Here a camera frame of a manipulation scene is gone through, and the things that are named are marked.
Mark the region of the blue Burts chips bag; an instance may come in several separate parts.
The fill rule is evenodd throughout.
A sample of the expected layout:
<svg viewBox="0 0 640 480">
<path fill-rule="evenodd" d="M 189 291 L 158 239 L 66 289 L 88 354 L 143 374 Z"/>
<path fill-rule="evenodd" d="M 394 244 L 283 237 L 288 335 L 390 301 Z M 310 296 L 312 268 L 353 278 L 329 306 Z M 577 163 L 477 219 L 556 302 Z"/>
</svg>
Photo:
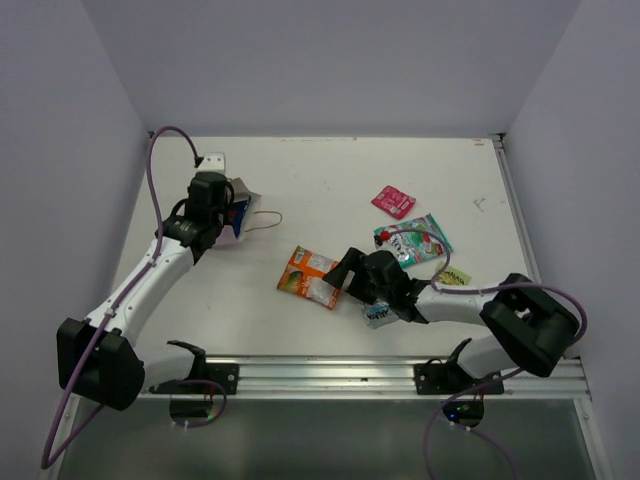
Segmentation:
<svg viewBox="0 0 640 480">
<path fill-rule="evenodd" d="M 231 206 L 228 212 L 229 225 L 231 226 L 236 238 L 240 236 L 242 223 L 249 205 L 250 200 L 237 201 Z"/>
</svg>

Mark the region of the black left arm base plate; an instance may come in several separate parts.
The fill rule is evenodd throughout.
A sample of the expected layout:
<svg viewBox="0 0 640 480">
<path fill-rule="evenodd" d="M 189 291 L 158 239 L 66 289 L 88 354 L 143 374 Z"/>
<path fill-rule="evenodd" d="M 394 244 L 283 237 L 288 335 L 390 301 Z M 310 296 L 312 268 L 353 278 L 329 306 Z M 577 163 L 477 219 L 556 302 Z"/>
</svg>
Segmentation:
<svg viewBox="0 0 640 480">
<path fill-rule="evenodd" d="M 185 380 L 174 382 L 169 390 L 175 394 L 191 394 L 214 396 L 219 388 L 210 384 L 196 384 L 193 380 L 209 380 L 218 384 L 227 395 L 235 395 L 239 383 L 239 365 L 236 363 L 208 363 L 201 366 L 198 371 Z"/>
</svg>

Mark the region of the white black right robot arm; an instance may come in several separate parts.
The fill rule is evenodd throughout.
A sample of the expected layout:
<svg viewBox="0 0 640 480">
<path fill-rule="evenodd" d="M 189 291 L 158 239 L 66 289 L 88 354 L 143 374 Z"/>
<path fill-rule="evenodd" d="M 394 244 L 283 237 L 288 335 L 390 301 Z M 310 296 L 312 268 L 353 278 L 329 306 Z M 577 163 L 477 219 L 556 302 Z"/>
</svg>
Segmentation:
<svg viewBox="0 0 640 480">
<path fill-rule="evenodd" d="M 569 311 L 558 300 L 560 290 L 521 274 L 489 287 L 449 287 L 410 277 L 388 251 L 365 254 L 351 248 L 323 279 L 364 303 L 386 303 L 409 323 L 485 326 L 488 336 L 464 339 L 445 361 L 417 368 L 417 375 L 442 393 L 468 392 L 509 369 L 546 378 L 586 330 L 583 307 Z"/>
</svg>

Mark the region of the lilac paper bag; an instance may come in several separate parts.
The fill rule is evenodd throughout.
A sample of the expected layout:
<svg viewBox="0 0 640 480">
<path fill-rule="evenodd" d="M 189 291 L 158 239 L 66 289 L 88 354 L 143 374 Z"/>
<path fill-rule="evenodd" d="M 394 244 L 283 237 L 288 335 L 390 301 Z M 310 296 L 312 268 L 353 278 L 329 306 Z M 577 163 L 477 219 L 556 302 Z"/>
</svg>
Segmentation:
<svg viewBox="0 0 640 480">
<path fill-rule="evenodd" d="M 279 226 L 283 220 L 283 215 L 278 211 L 262 210 L 262 196 L 251 191 L 240 178 L 232 179 L 231 186 L 234 188 L 235 197 L 229 212 L 230 224 L 223 227 L 215 247 L 242 242 L 249 233 Z M 260 224 L 260 215 L 273 216 L 275 221 L 271 224 Z"/>
</svg>

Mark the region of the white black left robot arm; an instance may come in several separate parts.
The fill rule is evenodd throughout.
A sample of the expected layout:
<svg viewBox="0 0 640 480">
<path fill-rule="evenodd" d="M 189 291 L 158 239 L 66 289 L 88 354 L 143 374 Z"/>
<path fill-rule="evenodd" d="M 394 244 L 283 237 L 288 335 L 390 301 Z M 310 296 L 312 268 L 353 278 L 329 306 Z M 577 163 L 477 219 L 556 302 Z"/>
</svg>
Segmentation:
<svg viewBox="0 0 640 480">
<path fill-rule="evenodd" d="M 171 288 L 201 259 L 228 222 L 234 189 L 221 173 L 198 172 L 144 258 L 84 320 L 66 319 L 56 333 L 59 384 L 114 410 L 127 409 L 145 389 L 174 383 L 185 392 L 209 379 L 206 353 L 171 340 L 148 355 L 135 346 Z"/>
</svg>

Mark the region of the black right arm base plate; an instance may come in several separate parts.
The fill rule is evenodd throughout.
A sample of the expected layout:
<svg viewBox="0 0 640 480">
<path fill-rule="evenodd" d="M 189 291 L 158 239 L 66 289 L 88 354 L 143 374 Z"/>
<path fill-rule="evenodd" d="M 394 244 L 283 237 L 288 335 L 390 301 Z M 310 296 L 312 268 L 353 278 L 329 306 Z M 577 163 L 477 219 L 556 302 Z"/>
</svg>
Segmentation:
<svg viewBox="0 0 640 480">
<path fill-rule="evenodd" d="M 474 379 L 453 361 L 430 359 L 426 363 L 413 366 L 413 379 L 418 395 L 453 395 L 473 386 L 479 386 L 485 395 L 504 393 L 502 381 L 498 381 L 499 372 L 490 373 Z"/>
</svg>

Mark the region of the orange fruit candy packet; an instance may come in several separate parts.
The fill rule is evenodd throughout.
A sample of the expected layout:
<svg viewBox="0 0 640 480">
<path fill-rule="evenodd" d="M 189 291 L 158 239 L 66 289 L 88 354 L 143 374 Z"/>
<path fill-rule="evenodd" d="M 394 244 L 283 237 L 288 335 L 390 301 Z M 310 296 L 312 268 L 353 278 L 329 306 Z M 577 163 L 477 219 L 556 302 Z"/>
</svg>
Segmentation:
<svg viewBox="0 0 640 480">
<path fill-rule="evenodd" d="M 311 250 L 297 246 L 281 275 L 277 289 L 313 301 L 333 310 L 340 290 L 324 280 L 338 262 Z"/>
</svg>

